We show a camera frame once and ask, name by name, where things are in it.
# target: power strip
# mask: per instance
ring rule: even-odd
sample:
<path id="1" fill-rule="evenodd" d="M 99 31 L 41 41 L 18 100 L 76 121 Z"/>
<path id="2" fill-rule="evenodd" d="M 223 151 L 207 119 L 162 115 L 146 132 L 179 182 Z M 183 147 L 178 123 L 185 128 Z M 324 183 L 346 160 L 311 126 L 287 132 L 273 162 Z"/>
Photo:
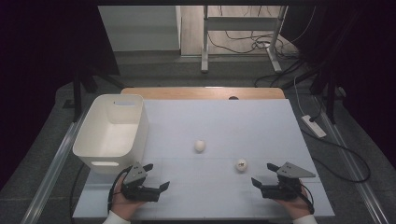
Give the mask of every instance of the power strip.
<path id="1" fill-rule="evenodd" d="M 309 121 L 311 119 L 311 116 L 305 115 L 301 117 L 301 119 L 304 121 L 306 126 L 319 138 L 326 136 L 326 133 L 317 125 L 316 122 L 311 122 Z"/>

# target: white plastic bin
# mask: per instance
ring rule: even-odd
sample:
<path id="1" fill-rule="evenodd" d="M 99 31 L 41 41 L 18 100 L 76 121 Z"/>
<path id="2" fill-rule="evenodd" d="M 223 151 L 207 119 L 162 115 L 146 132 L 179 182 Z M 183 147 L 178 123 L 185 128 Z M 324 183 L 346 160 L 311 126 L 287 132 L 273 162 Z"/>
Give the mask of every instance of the white plastic bin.
<path id="1" fill-rule="evenodd" d="M 105 94 L 88 111 L 73 153 L 99 174 L 118 174 L 141 162 L 149 120 L 140 95 Z"/>

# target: white ball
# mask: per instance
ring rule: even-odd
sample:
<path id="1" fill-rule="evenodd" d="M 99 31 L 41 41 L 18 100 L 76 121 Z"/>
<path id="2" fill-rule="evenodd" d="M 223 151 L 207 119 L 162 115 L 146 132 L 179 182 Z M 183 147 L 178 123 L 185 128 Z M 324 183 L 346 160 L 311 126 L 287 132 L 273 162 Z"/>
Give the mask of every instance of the white ball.
<path id="1" fill-rule="evenodd" d="M 248 163 L 244 159 L 239 159 L 236 162 L 236 169 L 238 171 L 245 171 L 248 168 Z"/>
<path id="2" fill-rule="evenodd" d="M 205 150 L 205 142 L 202 140 L 196 141 L 194 144 L 194 148 L 195 148 L 195 150 L 197 150 L 199 152 L 204 151 Z"/>

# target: white table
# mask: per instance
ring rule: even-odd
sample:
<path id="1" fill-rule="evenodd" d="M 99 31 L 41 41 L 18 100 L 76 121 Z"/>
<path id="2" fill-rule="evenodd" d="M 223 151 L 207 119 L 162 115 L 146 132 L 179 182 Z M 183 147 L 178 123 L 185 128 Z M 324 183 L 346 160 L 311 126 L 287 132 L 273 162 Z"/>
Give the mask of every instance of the white table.
<path id="1" fill-rule="evenodd" d="M 146 100 L 145 105 L 149 131 L 143 165 L 153 163 L 154 168 L 144 185 L 171 183 L 157 203 L 146 203 L 134 218 L 288 218 L 250 180 L 275 185 L 276 173 L 266 163 L 286 161 L 317 174 L 302 179 L 313 193 L 315 216 L 334 216 L 288 100 Z M 206 142 L 203 153 L 193 149 L 200 139 Z M 235 169 L 240 158 L 247 160 L 244 173 Z M 74 218 L 105 219 L 114 178 L 90 172 Z"/>

